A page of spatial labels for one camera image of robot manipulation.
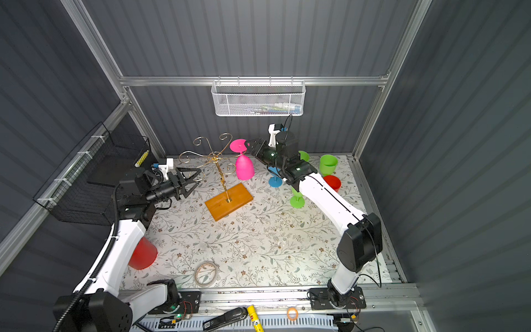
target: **red cup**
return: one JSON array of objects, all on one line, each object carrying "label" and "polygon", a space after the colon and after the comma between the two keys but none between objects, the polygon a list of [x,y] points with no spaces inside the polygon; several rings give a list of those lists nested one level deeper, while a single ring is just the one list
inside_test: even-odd
[{"label": "red cup", "polygon": [[129,266],[135,270],[142,270],[149,267],[157,258],[157,247],[143,236],[131,255]]},{"label": "red cup", "polygon": [[339,192],[339,188],[341,188],[341,180],[338,179],[336,176],[333,175],[327,175],[323,178],[329,186],[332,187],[336,192]]}]

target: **aluminum frame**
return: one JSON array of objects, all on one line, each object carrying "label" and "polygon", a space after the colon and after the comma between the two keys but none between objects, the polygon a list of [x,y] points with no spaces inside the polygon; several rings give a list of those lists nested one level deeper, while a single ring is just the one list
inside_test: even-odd
[{"label": "aluminum frame", "polygon": [[369,136],[371,135],[374,125],[376,124],[376,121],[378,120],[378,117],[380,116],[380,113],[386,104],[389,93],[395,85],[398,74],[402,69],[404,61],[406,60],[406,56],[411,49],[411,45],[413,44],[413,40],[415,40],[415,37],[417,36],[418,30],[421,27],[422,21],[424,21],[424,17],[428,12],[428,8],[430,8],[431,3],[432,0],[418,0],[417,4],[415,5],[415,10],[409,19],[406,31],[402,36],[393,61],[391,62],[391,66],[389,67],[388,82],[382,88],[381,92],[376,96],[376,100],[369,111],[369,115],[367,116],[367,120],[363,125],[362,132],[356,142],[356,146],[354,147],[354,150],[352,150],[352,154],[356,160],[359,159],[363,153],[363,150],[365,149],[365,146],[367,145]]},{"label": "aluminum frame", "polygon": [[363,173],[362,165],[359,163],[359,160],[355,160],[354,158],[349,159],[348,163],[350,164],[350,170],[354,175],[354,180],[358,185],[359,195],[361,196],[362,201],[365,204],[365,209],[368,213],[374,212],[380,218],[380,222],[382,225],[382,238],[384,243],[383,252],[387,256],[385,258],[390,259],[395,263],[395,267],[397,269],[397,273],[400,277],[400,280],[403,283],[407,283],[406,274],[404,273],[404,270],[400,265],[397,253],[392,245],[389,233],[387,232],[385,222],[382,218],[382,215],[380,214],[378,205],[376,205],[376,201],[374,200],[374,196],[372,194],[371,188],[369,187],[367,178],[365,177],[365,173]]},{"label": "aluminum frame", "polygon": [[[306,294],[311,286],[276,286],[276,287],[238,287],[238,288],[202,288],[183,289],[181,291],[200,291],[199,314],[218,316],[234,307],[254,305],[262,314],[285,314],[290,307],[295,307],[299,314],[344,313],[346,309],[312,310]],[[416,284],[383,284],[382,288],[373,284],[363,284],[367,308],[364,312],[381,311],[422,311],[424,302]],[[138,290],[121,290],[118,298],[123,299]]]},{"label": "aluminum frame", "polygon": [[[143,113],[137,99],[133,92],[130,90],[130,86],[209,86],[213,80],[220,78],[213,77],[200,77],[200,78],[186,78],[186,77],[126,77],[122,75],[118,65],[116,64],[112,54],[110,53],[107,45],[103,41],[96,25],[92,21],[87,9],[83,5],[82,0],[61,0],[63,6],[67,10],[67,13],[73,20],[83,39],[89,46],[90,50],[94,54],[98,64],[105,73],[107,79],[113,86],[116,94],[122,100],[122,103],[113,111],[111,116],[106,119],[105,124],[107,128],[113,129],[117,123],[123,118],[126,112],[129,112],[137,125],[142,135],[145,135],[150,139],[153,147],[153,152],[157,157],[165,155],[164,148],[158,140],[154,130],[152,129],[149,121]],[[350,160],[351,168],[353,170],[355,180],[360,188],[360,194],[364,202],[368,202],[367,209],[372,209],[376,214],[378,207],[372,197],[368,183],[363,174],[361,165],[359,164],[359,157],[362,154],[365,145],[369,139],[369,136],[374,128],[376,121],[389,97],[389,93],[394,86],[397,76],[404,64],[405,58],[409,53],[409,49],[416,37],[416,34],[420,28],[422,21],[430,7],[432,0],[418,0],[415,10],[409,20],[408,26],[402,39],[393,61],[391,62],[389,74],[381,77],[297,77],[297,78],[229,78],[234,80],[235,83],[243,83],[247,80],[247,83],[252,81],[272,81],[281,80],[293,82],[294,80],[303,80],[308,86],[379,86],[382,87],[381,91],[377,94],[369,116],[363,126],[362,133],[359,136],[356,146],[352,151],[355,160]],[[81,148],[81,151],[86,150],[86,146]],[[66,168],[75,164],[75,159],[71,161]],[[0,243],[0,275],[9,266],[12,260],[20,252],[23,246],[27,243],[29,238],[40,226],[42,221],[48,215],[48,212],[39,206],[34,204],[30,210],[22,217],[19,223],[13,228],[8,236]],[[386,242],[386,250],[389,253],[390,258],[395,262],[398,273],[401,276],[402,281],[406,282],[404,271],[402,270],[396,253],[389,239],[389,234],[385,229],[382,221],[382,234]],[[422,323],[418,324],[417,329],[419,332],[423,331],[435,331],[433,323],[429,318],[428,312],[425,310],[422,298],[416,289],[415,284],[384,284],[382,289],[375,288],[374,285],[364,285],[365,297],[368,303],[367,310],[369,311],[390,311],[390,310],[410,310],[415,321]],[[289,305],[290,301],[286,301],[286,297],[291,296],[291,303],[293,306],[299,305],[301,307],[301,313],[312,312],[310,309],[306,310],[306,306],[310,305],[308,299],[294,299],[293,297],[299,297],[300,293],[304,289],[308,289],[308,286],[304,287],[254,287],[254,288],[211,288],[208,290],[202,290],[206,299],[200,306],[200,309],[212,308],[219,313],[224,311],[223,307],[233,308],[235,302],[239,304],[249,303],[250,300],[256,303],[256,296],[262,298],[262,304],[270,304],[271,312],[278,313],[278,310],[274,308],[279,306],[279,301],[282,301],[284,306]],[[281,294],[283,299],[274,298]]]},{"label": "aluminum frame", "polygon": [[[104,125],[100,126],[94,132],[92,137],[90,137],[87,142],[79,149],[79,152],[87,151],[97,140],[99,140],[98,136],[101,136],[105,133],[105,127],[108,130],[113,130],[131,108],[132,105],[126,100],[122,101],[118,106],[116,106],[114,111],[103,122]],[[70,160],[70,162],[58,175],[58,178],[64,177],[65,174],[71,171],[81,158],[82,154],[75,154],[74,158]],[[50,194],[57,189],[58,185],[59,183],[57,181],[52,182],[41,197],[49,197]],[[0,276],[4,273],[9,264],[11,264],[11,262],[15,259],[16,255],[22,250],[29,239],[33,236],[48,214],[48,210],[37,203],[34,203],[28,212],[24,214],[15,227],[3,239],[3,241],[0,243]]]},{"label": "aluminum frame", "polygon": [[148,87],[148,86],[175,86],[175,87],[209,87],[214,81],[220,81],[223,85],[290,85],[302,84],[306,86],[379,86],[387,84],[386,76],[253,76],[253,77],[184,77],[184,76],[125,76],[119,79],[124,86]]},{"label": "aluminum frame", "polygon": [[89,46],[92,54],[98,61],[101,69],[105,73],[105,76],[113,86],[114,91],[120,97],[121,100],[131,100],[135,109],[130,112],[136,127],[143,136],[149,138],[153,154],[157,158],[164,158],[166,152],[162,147],[155,131],[149,124],[142,108],[138,104],[134,94],[131,90],[126,89],[119,81],[122,77],[122,71],[116,64],[109,48],[105,44],[103,37],[100,35],[98,28],[94,24],[94,21],[90,17],[87,8],[83,4],[82,0],[61,0],[61,3],[66,9],[66,12],[74,22],[75,26],[79,30],[79,33]]}]

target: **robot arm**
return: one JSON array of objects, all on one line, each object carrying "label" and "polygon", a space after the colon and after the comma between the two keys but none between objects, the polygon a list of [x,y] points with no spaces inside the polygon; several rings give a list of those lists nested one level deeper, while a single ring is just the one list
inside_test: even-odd
[{"label": "robot arm", "polygon": [[[168,172],[173,169],[173,160],[169,160],[166,165],[158,165],[165,171],[166,181],[152,185],[155,176],[142,167],[131,168],[120,180],[124,192],[116,202],[120,220],[112,225],[103,249],[73,294],[57,299],[54,315],[58,324],[54,331],[128,331],[153,308],[171,312],[172,306],[178,305],[179,294],[172,279],[150,283],[124,300],[117,298],[127,264],[155,214],[155,203],[170,197],[179,200],[180,195],[187,197],[197,186],[194,178],[199,169],[178,168],[174,175]],[[183,172],[194,174],[185,178]]]},{"label": "robot arm", "polygon": [[247,140],[247,153],[254,155],[268,169],[295,190],[311,199],[336,226],[341,240],[337,255],[341,264],[328,281],[330,302],[340,308],[350,296],[358,279],[358,272],[382,250],[380,220],[375,214],[366,216],[336,193],[308,162],[301,160],[298,141],[282,125],[275,128],[275,144],[263,139]]}]

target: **white cable tray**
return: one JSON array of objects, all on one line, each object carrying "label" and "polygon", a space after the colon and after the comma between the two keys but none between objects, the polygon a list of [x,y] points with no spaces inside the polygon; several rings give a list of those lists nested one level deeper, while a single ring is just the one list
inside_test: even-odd
[{"label": "white cable tray", "polygon": [[[203,322],[210,320],[214,317],[205,317],[195,314],[191,319],[183,320],[175,325],[173,328],[159,328],[159,318],[144,318],[140,322],[147,328],[155,331],[203,331]],[[304,330],[312,329],[330,329],[337,331],[337,327],[333,325],[333,316],[325,314],[300,314],[295,321],[290,321],[285,314],[268,314],[259,316],[260,323],[264,327],[264,330],[270,329],[288,329],[288,328],[300,328]],[[133,332],[143,332],[138,326],[133,325],[130,329]],[[232,323],[225,327],[218,329],[217,331],[254,331],[254,327],[249,317],[244,320]]]},{"label": "white cable tray", "polygon": [[226,85],[218,80],[212,83],[214,108],[219,116],[301,116],[305,94],[304,82]]}]

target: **yellow glue stick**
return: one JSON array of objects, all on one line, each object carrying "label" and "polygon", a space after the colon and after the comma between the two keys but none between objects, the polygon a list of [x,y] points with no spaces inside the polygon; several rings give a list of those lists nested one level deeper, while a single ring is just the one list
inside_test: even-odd
[{"label": "yellow glue stick", "polygon": [[252,305],[247,308],[247,312],[249,313],[249,317],[251,317],[251,322],[253,322],[256,332],[264,332],[264,328],[262,327],[262,324],[260,324],[260,319],[258,319],[258,315],[256,314],[254,306]]}]

